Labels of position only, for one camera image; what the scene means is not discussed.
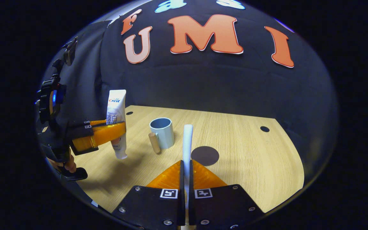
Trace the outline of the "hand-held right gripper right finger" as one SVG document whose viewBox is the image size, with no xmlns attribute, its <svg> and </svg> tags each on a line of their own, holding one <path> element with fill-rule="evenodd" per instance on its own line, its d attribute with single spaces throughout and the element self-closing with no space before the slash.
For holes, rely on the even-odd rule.
<svg viewBox="0 0 368 230">
<path fill-rule="evenodd" d="M 196 229 L 243 229 L 265 213 L 239 184 L 195 188 L 195 161 L 190 161 L 189 225 Z"/>
</svg>

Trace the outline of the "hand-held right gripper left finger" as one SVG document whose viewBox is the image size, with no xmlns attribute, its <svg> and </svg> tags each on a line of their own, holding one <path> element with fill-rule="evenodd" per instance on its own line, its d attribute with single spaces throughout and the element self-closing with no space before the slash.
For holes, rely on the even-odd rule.
<svg viewBox="0 0 368 230">
<path fill-rule="evenodd" d="M 172 188 L 133 186 L 111 213 L 115 218 L 141 229 L 180 229 L 185 226 L 185 189 L 182 161 L 159 175 L 175 182 Z"/>
</svg>

